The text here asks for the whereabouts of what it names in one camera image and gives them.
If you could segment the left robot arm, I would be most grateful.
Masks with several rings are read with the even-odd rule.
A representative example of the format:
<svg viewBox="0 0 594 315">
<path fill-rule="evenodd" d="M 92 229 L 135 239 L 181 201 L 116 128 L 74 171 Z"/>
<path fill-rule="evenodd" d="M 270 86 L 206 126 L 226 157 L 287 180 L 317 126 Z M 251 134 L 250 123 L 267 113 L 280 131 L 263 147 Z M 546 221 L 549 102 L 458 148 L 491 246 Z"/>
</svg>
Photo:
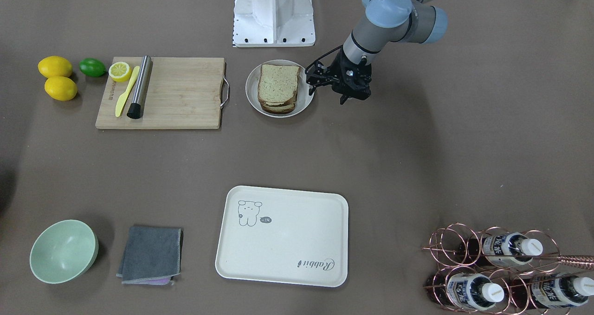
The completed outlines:
<svg viewBox="0 0 594 315">
<path fill-rule="evenodd" d="M 336 57 L 325 66 L 316 59 L 305 69 L 309 95 L 330 85 L 340 103 L 360 101 L 371 95 L 372 63 L 390 42 L 433 44 L 447 31 L 448 16 L 429 0 L 362 0 L 365 13 L 343 43 L 333 49 Z"/>
</svg>

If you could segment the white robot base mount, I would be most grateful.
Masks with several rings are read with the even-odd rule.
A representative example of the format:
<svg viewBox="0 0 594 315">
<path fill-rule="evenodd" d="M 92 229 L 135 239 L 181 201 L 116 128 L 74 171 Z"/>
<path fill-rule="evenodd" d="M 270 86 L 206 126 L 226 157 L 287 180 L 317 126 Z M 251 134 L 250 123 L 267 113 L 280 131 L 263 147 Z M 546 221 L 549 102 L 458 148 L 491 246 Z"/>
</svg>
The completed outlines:
<svg viewBox="0 0 594 315">
<path fill-rule="evenodd" d="M 235 0 L 234 47 L 308 47 L 316 43 L 312 0 Z"/>
</svg>

